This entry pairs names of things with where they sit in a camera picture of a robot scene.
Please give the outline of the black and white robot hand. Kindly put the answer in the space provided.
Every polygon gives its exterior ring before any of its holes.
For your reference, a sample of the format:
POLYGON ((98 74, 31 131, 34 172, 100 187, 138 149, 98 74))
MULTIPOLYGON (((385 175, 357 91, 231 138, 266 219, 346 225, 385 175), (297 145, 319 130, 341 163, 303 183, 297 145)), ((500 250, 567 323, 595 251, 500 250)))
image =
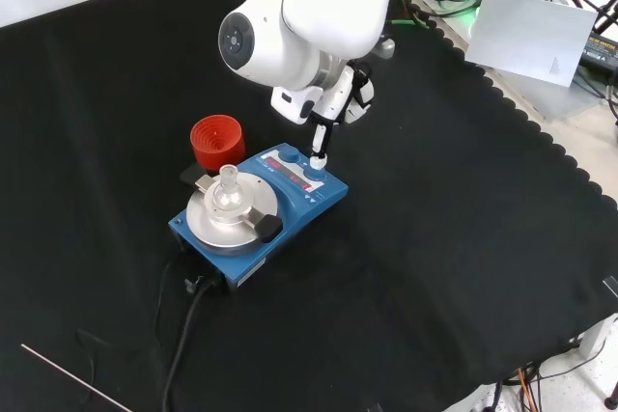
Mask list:
POLYGON ((327 162, 327 147, 337 124, 353 124, 371 108, 375 90, 372 70, 366 63, 347 64, 337 83, 325 91, 310 115, 315 124, 310 167, 322 170, 327 162))

